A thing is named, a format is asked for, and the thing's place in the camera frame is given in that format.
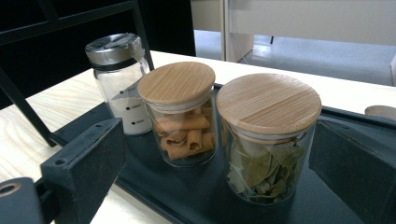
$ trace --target glass jar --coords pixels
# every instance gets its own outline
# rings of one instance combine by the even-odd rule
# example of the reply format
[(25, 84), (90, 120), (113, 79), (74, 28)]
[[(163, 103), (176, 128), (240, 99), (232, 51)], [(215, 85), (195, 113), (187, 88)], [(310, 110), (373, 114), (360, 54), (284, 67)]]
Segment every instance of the glass jar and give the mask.
[(125, 134), (151, 130), (137, 84), (149, 72), (140, 37), (109, 35), (85, 47), (95, 80), (113, 118), (121, 118)]
[(321, 101), (303, 82), (277, 74), (236, 78), (219, 91), (226, 180), (251, 203), (286, 201), (312, 144)]
[(203, 63), (171, 63), (139, 82), (163, 159), (173, 166), (203, 164), (218, 145), (213, 84)]

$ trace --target spice shaker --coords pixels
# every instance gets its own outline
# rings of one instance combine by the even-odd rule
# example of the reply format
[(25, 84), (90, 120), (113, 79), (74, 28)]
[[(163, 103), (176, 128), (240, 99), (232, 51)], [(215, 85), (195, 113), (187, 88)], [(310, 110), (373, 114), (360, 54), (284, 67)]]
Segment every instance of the spice shaker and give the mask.
[(109, 35), (85, 47), (95, 80), (114, 118), (122, 118), (125, 134), (151, 130), (137, 84), (149, 72), (141, 39), (134, 34)]
[(277, 74), (236, 78), (219, 91), (226, 180), (251, 203), (286, 201), (295, 191), (321, 110), (318, 94)]
[(176, 167), (203, 164), (218, 145), (213, 84), (215, 72), (203, 63), (171, 63), (142, 78), (145, 101), (163, 159)]

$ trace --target wooden lid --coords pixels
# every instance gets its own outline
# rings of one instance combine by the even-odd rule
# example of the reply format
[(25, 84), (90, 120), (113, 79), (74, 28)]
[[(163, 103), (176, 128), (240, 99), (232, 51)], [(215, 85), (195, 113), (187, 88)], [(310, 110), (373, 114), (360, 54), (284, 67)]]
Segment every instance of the wooden lid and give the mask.
[(149, 103), (184, 104), (210, 91), (215, 78), (213, 69), (204, 63), (171, 63), (142, 77), (137, 90)]
[(371, 105), (364, 110), (364, 114), (396, 121), (396, 108), (387, 105)]
[(224, 85), (217, 97), (221, 116), (238, 129), (264, 135), (299, 133), (318, 118), (318, 94), (298, 79), (253, 74)]

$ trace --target wooden table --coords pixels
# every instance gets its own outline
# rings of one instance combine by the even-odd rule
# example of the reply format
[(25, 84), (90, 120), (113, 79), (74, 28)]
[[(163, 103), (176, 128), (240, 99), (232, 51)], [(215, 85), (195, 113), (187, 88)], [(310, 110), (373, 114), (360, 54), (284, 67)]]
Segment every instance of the wooden table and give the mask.
[[(227, 63), (208, 59), (152, 51), (155, 67), (175, 62), (200, 62), (211, 66), (216, 82), (226, 82), (253, 73), (278, 73), (296, 77), (311, 85), (323, 105), (364, 113), (370, 105), (396, 107), (396, 88), (347, 81), (330, 77)], [(30, 98), (29, 104), (54, 132), (103, 102), (92, 70), (72, 77)], [(41, 176), (39, 165), (60, 147), (48, 147), (15, 105), (0, 111), (0, 182), (29, 176)], [(117, 186), (113, 186), (92, 223), (166, 223), (166, 219), (143, 205)]]

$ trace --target dark gray tray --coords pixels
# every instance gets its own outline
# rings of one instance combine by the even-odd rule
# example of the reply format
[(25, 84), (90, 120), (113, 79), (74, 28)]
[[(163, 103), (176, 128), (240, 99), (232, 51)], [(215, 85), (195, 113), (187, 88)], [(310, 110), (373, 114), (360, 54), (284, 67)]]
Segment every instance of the dark gray tray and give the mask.
[[(67, 143), (95, 122), (104, 119), (110, 119), (110, 115), (106, 105), (101, 104), (55, 134)], [(392, 130), (396, 127), (393, 123), (367, 119), (331, 108), (322, 110), (320, 120), (341, 120), (343, 125), (363, 125), (371, 128), (380, 125), (378, 127), (382, 131), (393, 132), (390, 137), (396, 136), (396, 132)], [(323, 172), (319, 177), (308, 167), (310, 151), (294, 195), (280, 205), (260, 206), (237, 198), (227, 186), (221, 147), (210, 162), (180, 169), (163, 161), (152, 132), (126, 136), (126, 142), (128, 162), (121, 171), (117, 184), (174, 223), (370, 222), (370, 218), (362, 216), (353, 206), (354, 210), (349, 208), (344, 203), (344, 198), (338, 197), (322, 181), (321, 178), (326, 177)]]

